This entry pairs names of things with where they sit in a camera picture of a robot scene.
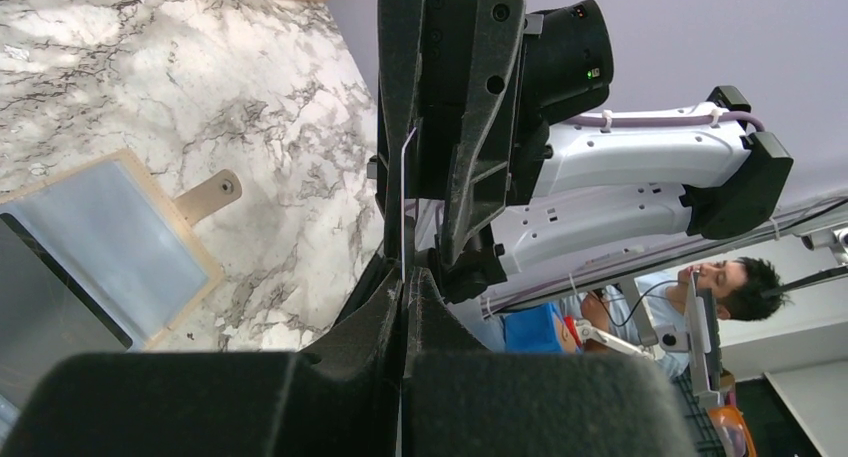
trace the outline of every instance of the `black hair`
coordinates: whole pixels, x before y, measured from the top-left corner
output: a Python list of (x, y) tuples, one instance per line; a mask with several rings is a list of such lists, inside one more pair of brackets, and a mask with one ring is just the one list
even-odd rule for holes
[(789, 302), (786, 294), (763, 297), (764, 292), (781, 285), (780, 276), (777, 275), (771, 262), (750, 257), (742, 257), (737, 261), (745, 267), (747, 280), (745, 284), (733, 289), (727, 297), (722, 299), (722, 304), (730, 312), (731, 319), (765, 320)]

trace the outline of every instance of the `red object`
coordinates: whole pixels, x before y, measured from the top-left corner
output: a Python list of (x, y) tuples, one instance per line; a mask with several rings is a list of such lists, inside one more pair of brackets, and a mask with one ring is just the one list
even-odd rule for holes
[(580, 340), (580, 334), (577, 333), (577, 326), (574, 325), (574, 319), (570, 315), (566, 315), (562, 320), (565, 322), (565, 328), (571, 332), (571, 336), (574, 337), (574, 341), (577, 342), (577, 347), (582, 349), (583, 342)]

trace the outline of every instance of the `tablet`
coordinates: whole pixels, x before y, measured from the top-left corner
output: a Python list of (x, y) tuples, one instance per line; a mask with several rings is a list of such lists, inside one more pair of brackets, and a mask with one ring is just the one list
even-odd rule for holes
[(0, 395), (22, 408), (60, 361), (129, 335), (11, 214), (0, 214)]

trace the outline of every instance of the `person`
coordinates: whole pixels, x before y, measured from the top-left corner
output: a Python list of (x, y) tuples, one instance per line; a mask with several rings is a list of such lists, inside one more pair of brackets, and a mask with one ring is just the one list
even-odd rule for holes
[[(676, 276), (662, 271), (637, 277), (636, 286), (642, 300), (653, 316), (655, 326), (671, 325), (678, 331), (686, 330), (683, 312), (690, 277), (699, 272), (698, 288), (708, 288), (716, 299), (716, 313), (722, 320), (758, 321), (771, 317), (788, 298), (785, 295), (763, 297), (766, 290), (780, 286), (780, 276), (774, 266), (763, 259), (742, 257), (737, 260), (702, 263), (680, 270)], [(566, 297), (561, 301), (563, 315), (585, 319), (600, 330), (608, 332), (634, 345), (639, 344), (635, 323), (627, 317), (630, 307), (615, 286), (604, 289), (604, 295), (589, 292)], [(493, 351), (504, 351), (503, 317), (496, 315), (484, 319), (479, 302), (470, 300), (450, 304), (448, 308), (472, 335)], [(598, 342), (584, 343), (584, 352), (605, 352)], [(657, 361), (670, 378), (683, 373), (689, 365), (687, 353), (666, 353)]]

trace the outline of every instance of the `blue shirt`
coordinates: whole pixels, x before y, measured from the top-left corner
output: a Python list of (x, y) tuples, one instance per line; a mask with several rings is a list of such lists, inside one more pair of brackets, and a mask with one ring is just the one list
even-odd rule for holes
[[(686, 322), (683, 319), (683, 314), (678, 312), (671, 305), (671, 302), (664, 298), (666, 291), (677, 284), (677, 278), (675, 276), (667, 272), (657, 272), (637, 277), (635, 281), (640, 294), (644, 294), (650, 290), (650, 293), (642, 299), (640, 305), (647, 305), (651, 309), (655, 327), (672, 325), (677, 331), (683, 332), (686, 330)], [(636, 324), (632, 319), (621, 327), (616, 325), (616, 323), (620, 324), (624, 322), (630, 314), (630, 306), (627, 304), (627, 301), (624, 300), (621, 292), (613, 286), (606, 287), (604, 291), (610, 301), (609, 311), (612, 317), (610, 334), (633, 345), (639, 345), (639, 333), (636, 331)], [(575, 319), (583, 318), (583, 314), (580, 312), (580, 303), (585, 297), (586, 294), (579, 294), (562, 299), (563, 315), (570, 315)], [(669, 377), (677, 377), (689, 365), (689, 354), (685, 352), (668, 352), (657, 363)]]

